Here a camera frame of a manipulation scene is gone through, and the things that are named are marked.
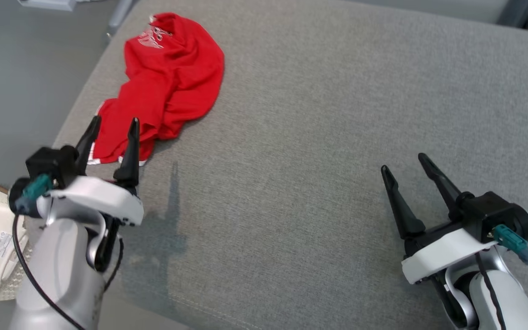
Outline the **grey partition leg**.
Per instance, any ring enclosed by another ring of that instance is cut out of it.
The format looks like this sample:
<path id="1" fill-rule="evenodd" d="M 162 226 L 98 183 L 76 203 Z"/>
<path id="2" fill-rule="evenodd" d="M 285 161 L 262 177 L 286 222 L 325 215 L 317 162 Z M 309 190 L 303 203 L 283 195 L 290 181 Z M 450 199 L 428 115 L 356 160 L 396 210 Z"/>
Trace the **grey partition leg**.
<path id="1" fill-rule="evenodd" d="M 121 24 L 124 22 L 125 18 L 129 14 L 130 10 L 132 10 L 132 7 L 135 6 L 135 4 L 139 0 L 119 0 L 117 3 L 117 6 L 115 7 L 115 10 L 113 11 L 108 26 L 106 35 L 111 38 L 115 32 L 119 29 Z"/>

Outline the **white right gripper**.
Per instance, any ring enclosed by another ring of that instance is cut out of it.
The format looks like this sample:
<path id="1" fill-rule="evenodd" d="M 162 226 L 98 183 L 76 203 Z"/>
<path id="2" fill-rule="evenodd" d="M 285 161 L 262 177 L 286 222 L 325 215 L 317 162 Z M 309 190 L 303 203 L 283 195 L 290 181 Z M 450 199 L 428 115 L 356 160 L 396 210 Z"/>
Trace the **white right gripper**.
<path id="1" fill-rule="evenodd" d="M 418 160 L 425 174 L 436 184 L 448 208 L 448 215 L 456 216 L 456 200 L 461 191 L 425 153 L 419 153 Z M 398 182 L 387 165 L 382 165 L 381 175 L 400 238 L 409 239 L 423 234 L 426 230 L 424 223 L 415 217 L 404 200 Z M 482 243 L 464 228 L 459 228 L 402 261 L 402 272 L 408 283 L 415 284 L 494 245 L 497 245 L 497 241 Z"/>

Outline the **red shorts white stripe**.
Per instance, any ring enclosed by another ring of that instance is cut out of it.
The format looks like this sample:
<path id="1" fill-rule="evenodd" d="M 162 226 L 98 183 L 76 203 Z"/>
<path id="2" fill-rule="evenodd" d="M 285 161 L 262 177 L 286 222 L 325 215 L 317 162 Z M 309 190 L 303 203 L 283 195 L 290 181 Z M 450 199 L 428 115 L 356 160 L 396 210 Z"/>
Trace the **red shorts white stripe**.
<path id="1" fill-rule="evenodd" d="M 155 142 L 178 138 L 185 123 L 214 106 L 225 69 L 221 48 L 199 23 L 173 12 L 152 16 L 148 27 L 124 44 L 125 73 L 116 98 L 97 109 L 99 135 L 89 165 L 125 159 L 132 119 L 140 123 L 140 165 Z"/>

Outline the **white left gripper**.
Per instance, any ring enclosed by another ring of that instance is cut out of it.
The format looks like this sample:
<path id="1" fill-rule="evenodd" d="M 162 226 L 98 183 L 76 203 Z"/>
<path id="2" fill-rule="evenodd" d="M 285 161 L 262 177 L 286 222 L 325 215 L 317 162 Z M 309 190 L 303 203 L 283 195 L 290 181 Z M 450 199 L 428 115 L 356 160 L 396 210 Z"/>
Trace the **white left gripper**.
<path id="1" fill-rule="evenodd" d="M 86 175 L 88 157 L 101 126 L 101 117 L 95 115 L 76 145 L 78 156 L 75 160 L 77 174 Z M 70 201 L 117 219 L 127 219 L 134 226 L 141 225 L 144 207 L 138 196 L 121 186 L 138 186 L 140 180 L 140 122 L 133 118 L 127 133 L 126 150 L 121 165 L 114 172 L 115 184 L 97 177 L 77 177 L 65 189 L 54 189 L 37 199 L 38 215 L 47 219 L 52 204 Z"/>

